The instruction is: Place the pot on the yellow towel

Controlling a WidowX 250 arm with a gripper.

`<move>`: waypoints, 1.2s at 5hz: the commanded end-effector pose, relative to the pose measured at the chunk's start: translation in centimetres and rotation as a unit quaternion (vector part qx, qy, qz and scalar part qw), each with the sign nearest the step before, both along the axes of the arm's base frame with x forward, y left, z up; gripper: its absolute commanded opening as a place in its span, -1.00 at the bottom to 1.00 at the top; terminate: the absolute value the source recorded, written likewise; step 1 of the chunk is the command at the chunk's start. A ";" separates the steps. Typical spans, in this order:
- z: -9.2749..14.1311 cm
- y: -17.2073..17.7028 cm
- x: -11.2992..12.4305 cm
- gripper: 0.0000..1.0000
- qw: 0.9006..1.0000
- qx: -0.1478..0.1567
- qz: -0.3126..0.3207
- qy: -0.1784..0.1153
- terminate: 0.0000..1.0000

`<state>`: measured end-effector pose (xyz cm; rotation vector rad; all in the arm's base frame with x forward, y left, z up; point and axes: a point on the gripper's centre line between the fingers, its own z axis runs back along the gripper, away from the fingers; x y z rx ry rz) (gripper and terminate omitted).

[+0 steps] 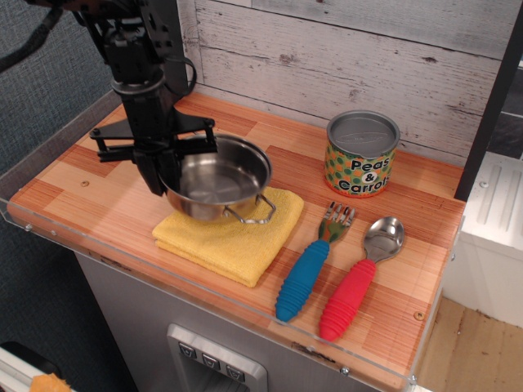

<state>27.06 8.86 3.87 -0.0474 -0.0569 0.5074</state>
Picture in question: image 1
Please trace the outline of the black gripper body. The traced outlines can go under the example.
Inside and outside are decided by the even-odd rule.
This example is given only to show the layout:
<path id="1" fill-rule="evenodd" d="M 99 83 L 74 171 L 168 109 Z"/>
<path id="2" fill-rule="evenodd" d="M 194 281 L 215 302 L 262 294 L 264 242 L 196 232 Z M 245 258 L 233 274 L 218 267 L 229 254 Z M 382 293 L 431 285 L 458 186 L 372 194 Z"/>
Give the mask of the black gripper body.
<path id="1" fill-rule="evenodd" d="M 127 118 L 91 131 L 103 163 L 136 162 L 139 154 L 155 158 L 168 153 L 181 159 L 217 151 L 214 121 L 177 111 L 163 79 L 141 84 L 114 80 L 111 86 L 121 98 Z"/>

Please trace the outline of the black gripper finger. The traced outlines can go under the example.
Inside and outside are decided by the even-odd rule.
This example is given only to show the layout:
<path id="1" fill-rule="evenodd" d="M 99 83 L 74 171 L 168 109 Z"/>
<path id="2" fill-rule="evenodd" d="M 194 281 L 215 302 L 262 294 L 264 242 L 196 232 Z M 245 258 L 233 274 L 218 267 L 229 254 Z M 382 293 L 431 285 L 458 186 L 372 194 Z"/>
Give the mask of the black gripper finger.
<path id="1" fill-rule="evenodd" d="M 164 185 L 159 179 L 158 168 L 154 156 L 137 149 L 133 152 L 133 162 L 136 164 L 144 182 L 152 194 L 162 196 Z"/>
<path id="2" fill-rule="evenodd" d="M 158 174 L 162 191 L 180 189 L 181 164 L 174 149 L 162 149 L 157 155 Z"/>

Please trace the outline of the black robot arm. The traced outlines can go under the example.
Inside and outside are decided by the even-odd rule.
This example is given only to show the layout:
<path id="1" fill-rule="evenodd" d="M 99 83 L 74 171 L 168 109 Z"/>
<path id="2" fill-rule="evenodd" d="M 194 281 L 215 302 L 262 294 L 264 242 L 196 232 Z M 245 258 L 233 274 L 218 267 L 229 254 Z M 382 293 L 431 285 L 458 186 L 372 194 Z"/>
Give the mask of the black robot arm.
<path id="1" fill-rule="evenodd" d="M 192 62 L 177 42 L 177 6 L 168 10 L 156 1 L 40 1 L 49 12 L 17 51 L 1 60 L 1 69 L 38 50 L 70 11 L 92 37 L 110 67 L 113 90 L 126 119 L 91 131 L 102 162 L 132 161 L 150 191 L 163 195 L 181 187 L 182 161 L 190 154 L 214 152 L 214 121 L 182 114 L 174 104 L 194 89 L 197 73 L 187 73 Z"/>

